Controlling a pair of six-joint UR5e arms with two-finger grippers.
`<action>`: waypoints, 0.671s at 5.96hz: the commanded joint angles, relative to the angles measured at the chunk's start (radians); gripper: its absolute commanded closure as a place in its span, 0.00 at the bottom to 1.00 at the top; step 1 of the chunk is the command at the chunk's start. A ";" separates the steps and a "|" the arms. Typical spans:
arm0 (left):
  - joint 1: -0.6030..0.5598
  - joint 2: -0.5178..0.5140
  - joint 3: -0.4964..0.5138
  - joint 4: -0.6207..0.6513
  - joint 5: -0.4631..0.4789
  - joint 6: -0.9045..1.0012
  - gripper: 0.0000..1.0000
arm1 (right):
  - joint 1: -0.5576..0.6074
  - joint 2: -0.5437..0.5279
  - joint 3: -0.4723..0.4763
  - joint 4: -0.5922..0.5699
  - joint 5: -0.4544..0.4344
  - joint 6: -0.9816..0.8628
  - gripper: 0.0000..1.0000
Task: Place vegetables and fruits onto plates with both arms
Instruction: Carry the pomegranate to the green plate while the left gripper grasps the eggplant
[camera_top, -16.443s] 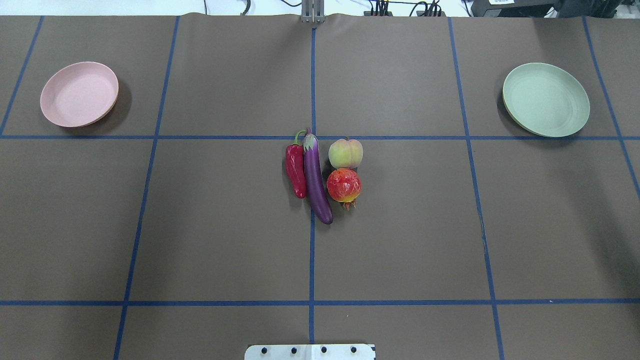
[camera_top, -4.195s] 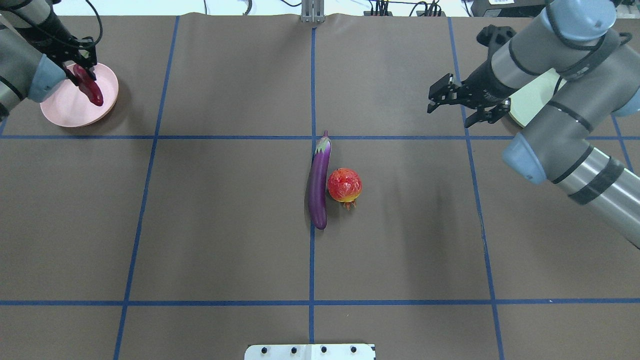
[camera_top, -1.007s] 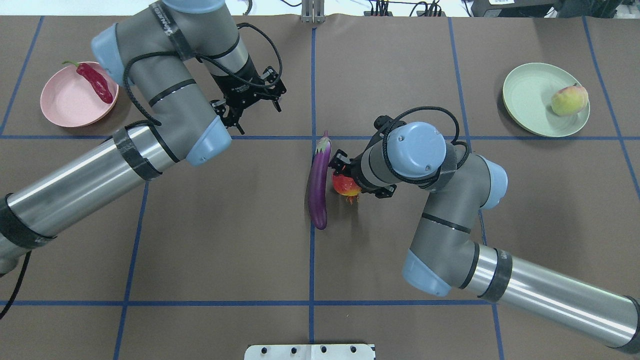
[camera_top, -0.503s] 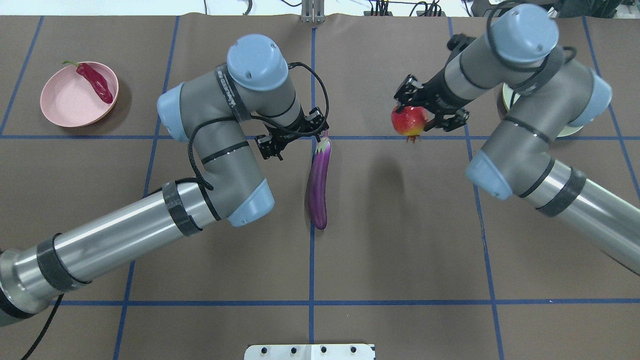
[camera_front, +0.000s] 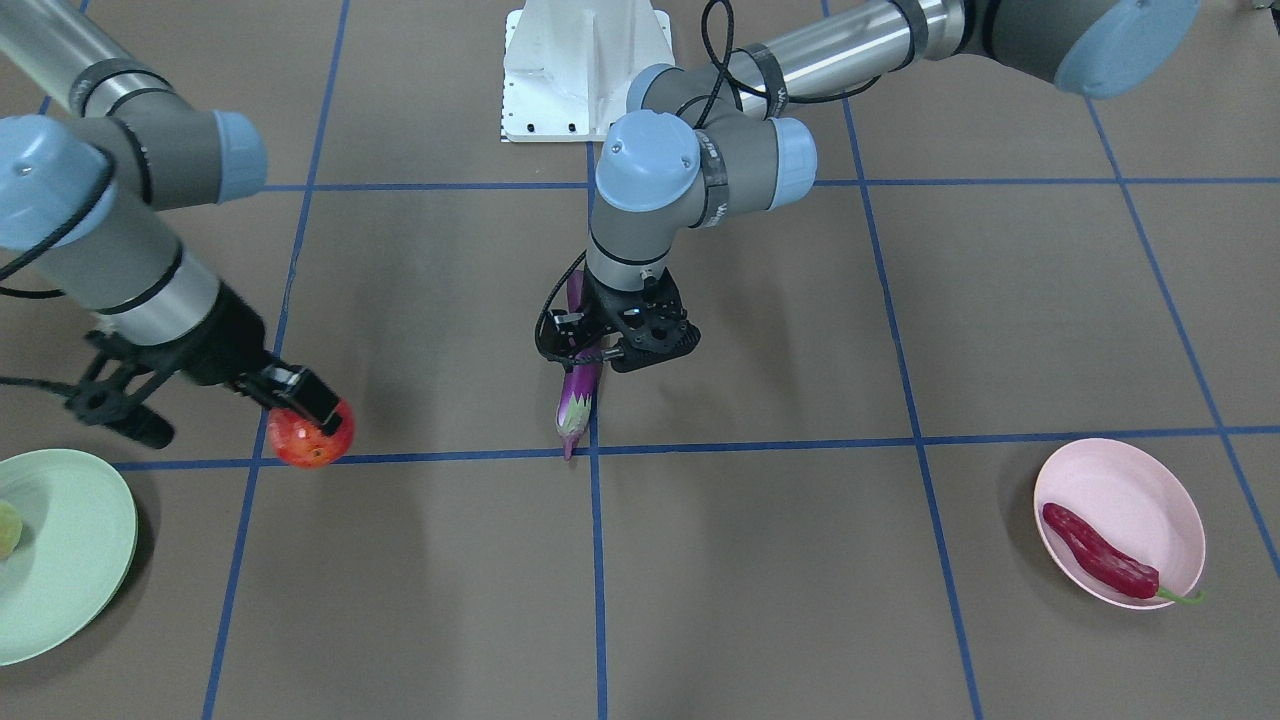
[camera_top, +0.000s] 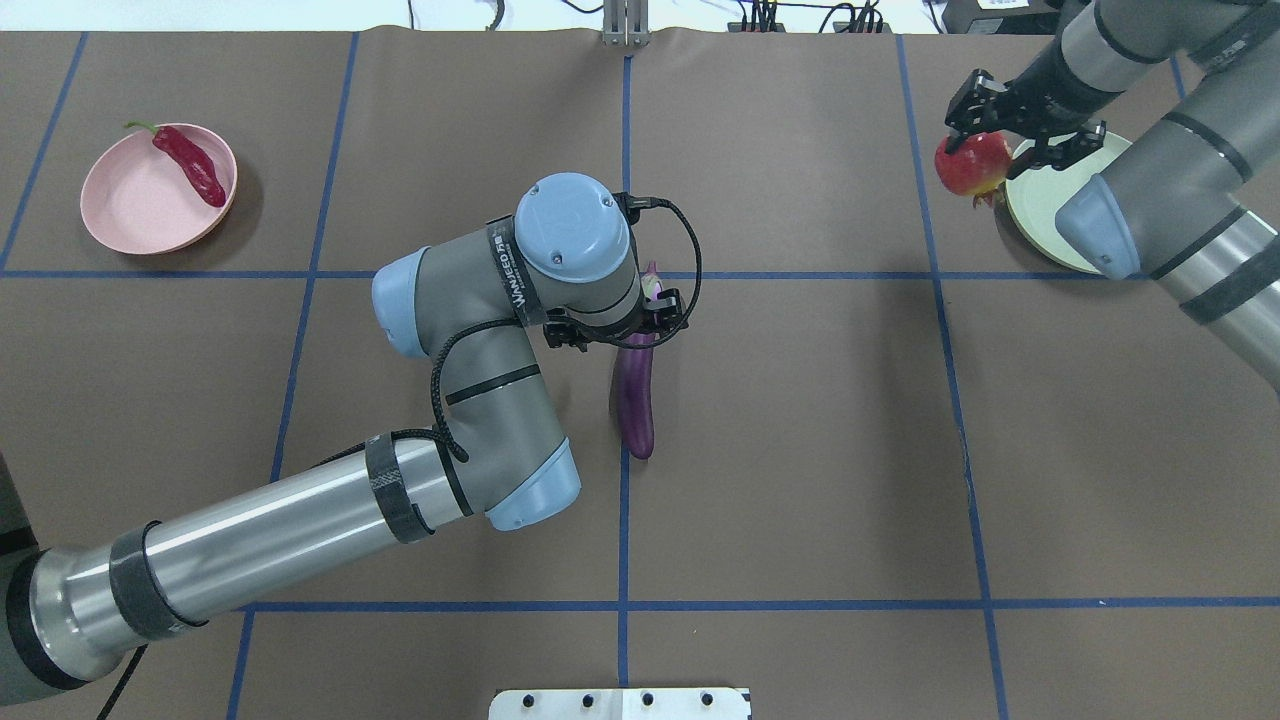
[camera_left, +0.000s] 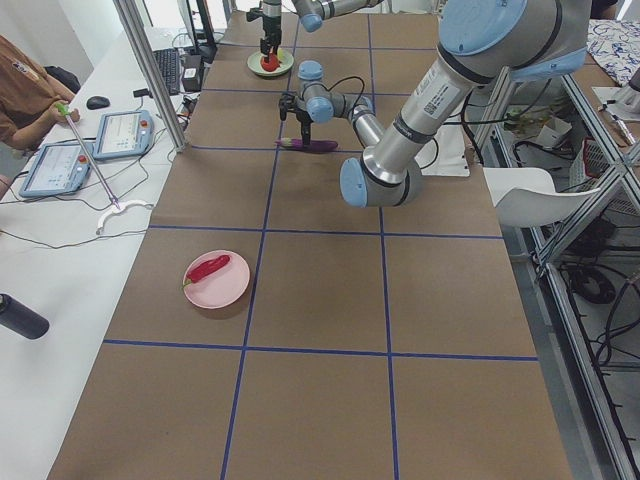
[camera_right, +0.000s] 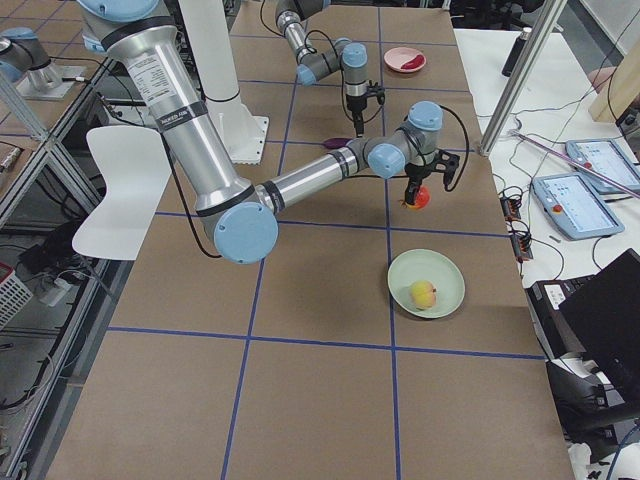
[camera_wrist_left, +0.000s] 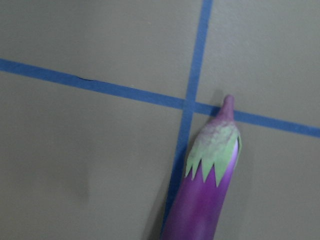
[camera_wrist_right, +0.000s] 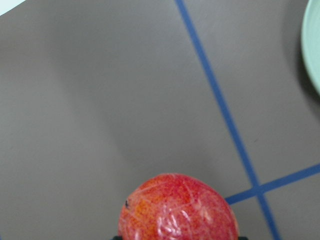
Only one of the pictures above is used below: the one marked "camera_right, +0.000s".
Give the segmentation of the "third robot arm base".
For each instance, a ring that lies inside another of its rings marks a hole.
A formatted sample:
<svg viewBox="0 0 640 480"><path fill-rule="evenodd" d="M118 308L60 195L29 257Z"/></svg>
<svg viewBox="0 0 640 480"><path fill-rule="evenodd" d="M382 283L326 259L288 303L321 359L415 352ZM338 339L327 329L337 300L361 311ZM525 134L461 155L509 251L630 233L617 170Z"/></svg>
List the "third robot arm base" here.
<svg viewBox="0 0 640 480"><path fill-rule="evenodd" d="M85 77L84 66L60 65L27 27L1 32L1 73L30 100L62 100Z"/></svg>

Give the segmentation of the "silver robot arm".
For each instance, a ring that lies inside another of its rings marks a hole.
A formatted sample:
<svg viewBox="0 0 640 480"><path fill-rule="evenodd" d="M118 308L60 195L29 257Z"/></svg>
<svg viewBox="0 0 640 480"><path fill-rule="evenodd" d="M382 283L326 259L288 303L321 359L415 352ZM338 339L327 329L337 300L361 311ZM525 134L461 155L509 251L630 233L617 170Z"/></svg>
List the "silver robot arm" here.
<svg viewBox="0 0 640 480"><path fill-rule="evenodd" d="M175 19L162 1L85 1L85 42L124 65L162 140L189 179L195 210L219 254L238 264L265 258L277 237L276 217L285 208L369 169L389 179L405 173L414 204L424 178L434 172L450 184L457 158L437 146L442 108L414 104L389 136L367 139L362 117L370 97L384 92L367 75L362 44L346 38L319 53L302 23L326 8L323 1L281 1L276 25L297 61L305 85L340 72L346 106L357 136L317 160L261 184L241 177L235 151L265 136L265 119L241 102L224 8L218 1L183 1Z"/></svg>
<svg viewBox="0 0 640 480"><path fill-rule="evenodd" d="M341 77L342 108L355 135L362 137L368 119L370 99L385 103L385 90L369 75L369 57L364 44L349 38L336 40L324 32L303 26L305 20L330 6L328 1L279 1L275 25L295 55L297 81L305 86L319 83L338 73Z"/></svg>

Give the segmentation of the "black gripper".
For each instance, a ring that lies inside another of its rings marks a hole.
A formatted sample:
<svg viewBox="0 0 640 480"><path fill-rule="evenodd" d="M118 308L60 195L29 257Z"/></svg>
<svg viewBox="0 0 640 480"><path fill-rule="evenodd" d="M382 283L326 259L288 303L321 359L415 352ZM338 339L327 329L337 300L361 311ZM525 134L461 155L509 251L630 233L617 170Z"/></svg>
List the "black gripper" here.
<svg viewBox="0 0 640 480"><path fill-rule="evenodd" d="M361 138L364 135L364 111L368 100L374 98L379 107L382 107L385 103L385 89L372 81L346 83L345 87L346 109L353 122L355 137Z"/></svg>
<svg viewBox="0 0 640 480"><path fill-rule="evenodd" d="M437 150L432 161L420 164L407 163L404 167L408 178L408 184L404 192L404 204L414 205L418 195L418 189L422 182L432 173L443 175L443 185L446 190L453 190L454 176L459 167L459 156L445 150Z"/></svg>

